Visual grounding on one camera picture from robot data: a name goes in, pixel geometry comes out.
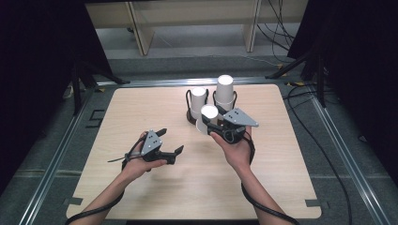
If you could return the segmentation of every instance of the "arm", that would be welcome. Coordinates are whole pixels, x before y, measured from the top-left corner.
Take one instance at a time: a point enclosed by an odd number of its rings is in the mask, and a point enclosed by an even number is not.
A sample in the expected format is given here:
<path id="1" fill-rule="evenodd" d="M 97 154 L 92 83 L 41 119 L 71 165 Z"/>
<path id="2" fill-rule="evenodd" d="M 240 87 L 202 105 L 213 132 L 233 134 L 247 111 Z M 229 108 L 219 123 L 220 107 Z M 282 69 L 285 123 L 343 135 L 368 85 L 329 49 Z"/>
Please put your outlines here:
<path id="1" fill-rule="evenodd" d="M 143 142 L 137 145 L 134 151 L 139 151 Z M 104 189 L 101 194 L 89 204 L 83 212 L 102 207 L 113 200 L 115 200 L 124 189 L 135 179 L 142 176 L 145 172 L 151 170 L 152 168 L 157 168 L 167 163 L 166 160 L 156 160 L 151 162 L 145 162 L 142 158 L 135 158 L 126 164 L 124 170 L 115 178 L 115 180 Z M 100 212 L 88 217 L 83 217 L 78 220 L 73 221 L 70 224 L 101 224 L 101 222 L 106 218 L 110 209 L 107 211 Z"/>
<path id="2" fill-rule="evenodd" d="M 246 127 L 246 130 L 249 135 L 252 134 L 251 127 Z M 227 143 L 221 136 L 214 132 L 211 132 L 210 136 L 222 148 L 225 154 L 225 159 L 235 170 L 249 195 L 265 207 L 283 213 L 282 208 L 272 199 L 252 172 L 249 162 L 251 151 L 249 144 L 244 140 L 235 144 Z M 289 222 L 281 218 L 274 217 L 256 207 L 254 207 L 254 211 L 260 224 L 290 224 Z"/>

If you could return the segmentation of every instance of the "wooden table top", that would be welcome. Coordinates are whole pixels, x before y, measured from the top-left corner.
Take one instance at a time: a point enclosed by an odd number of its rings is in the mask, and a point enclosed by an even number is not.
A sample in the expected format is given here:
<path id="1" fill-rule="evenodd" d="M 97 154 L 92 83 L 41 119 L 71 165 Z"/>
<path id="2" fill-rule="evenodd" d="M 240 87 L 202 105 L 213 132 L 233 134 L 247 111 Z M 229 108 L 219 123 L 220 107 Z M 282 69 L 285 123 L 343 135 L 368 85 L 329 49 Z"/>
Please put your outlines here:
<path id="1" fill-rule="evenodd" d="M 216 86 L 205 86 L 211 94 Z M 120 173 L 121 158 L 144 130 L 167 128 L 162 152 L 184 145 L 175 165 L 147 172 L 132 182 L 107 218 L 248 219 L 256 218 L 240 180 L 221 148 L 186 119 L 185 94 L 193 86 L 126 88 L 115 91 L 67 216 L 80 213 Z M 319 218 L 314 187 L 305 166 L 279 88 L 274 84 L 235 85 L 236 107 L 260 126 L 253 127 L 253 172 L 284 212 L 293 218 Z"/>

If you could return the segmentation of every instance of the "person's left hand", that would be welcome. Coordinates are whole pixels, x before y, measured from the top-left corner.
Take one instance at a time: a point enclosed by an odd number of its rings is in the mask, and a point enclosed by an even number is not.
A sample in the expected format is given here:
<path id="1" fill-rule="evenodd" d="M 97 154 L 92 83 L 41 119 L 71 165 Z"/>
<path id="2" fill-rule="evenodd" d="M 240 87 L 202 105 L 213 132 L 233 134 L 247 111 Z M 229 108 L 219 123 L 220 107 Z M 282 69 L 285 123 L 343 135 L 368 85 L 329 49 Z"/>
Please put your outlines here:
<path id="1" fill-rule="evenodd" d="M 140 138 L 144 137 L 147 132 L 143 132 Z M 139 152 L 141 147 L 143 146 L 144 141 L 140 141 L 137 146 L 134 148 L 133 152 Z M 145 172 L 149 172 L 152 168 L 157 168 L 167 163 L 167 160 L 160 159 L 156 161 L 146 162 L 141 157 L 134 158 L 131 156 L 131 159 L 123 169 L 122 173 L 126 176 L 125 178 L 128 179 L 129 182 L 137 179 L 138 177 L 142 176 Z"/>

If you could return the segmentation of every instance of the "forearm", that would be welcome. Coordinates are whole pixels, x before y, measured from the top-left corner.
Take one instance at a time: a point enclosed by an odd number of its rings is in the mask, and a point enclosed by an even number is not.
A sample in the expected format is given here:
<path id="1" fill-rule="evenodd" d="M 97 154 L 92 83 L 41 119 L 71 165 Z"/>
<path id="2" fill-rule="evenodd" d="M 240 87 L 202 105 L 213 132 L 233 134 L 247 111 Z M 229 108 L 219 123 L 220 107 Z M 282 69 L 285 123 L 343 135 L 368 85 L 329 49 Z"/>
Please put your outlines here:
<path id="1" fill-rule="evenodd" d="M 130 183 L 129 179 L 127 179 L 122 173 L 118 175 L 115 180 L 104 189 L 101 194 L 91 203 L 89 204 L 83 212 L 90 211 L 93 209 L 100 208 L 105 206 L 120 196 L 123 193 L 126 186 Z M 101 224 L 101 222 L 106 218 L 109 211 L 111 209 L 105 210 L 103 212 L 83 217 L 73 221 L 71 224 L 79 225 L 79 224 Z"/>
<path id="2" fill-rule="evenodd" d="M 274 211 L 284 214 L 283 209 L 272 199 L 268 192 L 264 189 L 261 183 L 253 174 L 252 170 L 246 169 L 236 169 L 237 175 L 239 176 L 242 185 L 247 190 L 248 194 L 258 203 L 270 208 Z M 275 217 L 263 210 L 254 207 L 254 211 L 258 217 L 260 224 L 291 224 L 281 218 Z"/>

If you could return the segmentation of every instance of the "person's right arm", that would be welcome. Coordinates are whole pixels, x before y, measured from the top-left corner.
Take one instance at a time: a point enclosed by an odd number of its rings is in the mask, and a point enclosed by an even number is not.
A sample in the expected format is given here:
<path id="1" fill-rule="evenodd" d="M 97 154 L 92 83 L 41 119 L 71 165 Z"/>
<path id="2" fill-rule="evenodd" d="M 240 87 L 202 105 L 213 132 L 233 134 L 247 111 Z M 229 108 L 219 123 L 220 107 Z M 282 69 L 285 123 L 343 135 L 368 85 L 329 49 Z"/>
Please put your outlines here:
<path id="1" fill-rule="evenodd" d="M 250 135 L 252 135 L 252 128 L 246 127 L 246 131 L 248 134 L 245 134 L 245 137 L 250 139 Z M 225 159 L 235 170 L 237 176 L 242 182 L 242 185 L 245 187 L 249 195 L 256 202 L 261 203 L 265 207 L 284 214 L 282 208 L 272 199 L 272 197 L 268 194 L 266 189 L 261 185 L 252 172 L 249 162 L 251 153 L 249 144 L 243 139 L 238 143 L 230 144 L 226 142 L 220 135 L 214 132 L 211 132 L 210 136 L 222 148 L 225 154 Z M 279 217 L 275 217 L 261 209 L 258 209 L 257 207 L 254 207 L 254 211 L 258 217 L 258 221 L 262 225 L 291 224 L 288 221 L 285 221 Z"/>

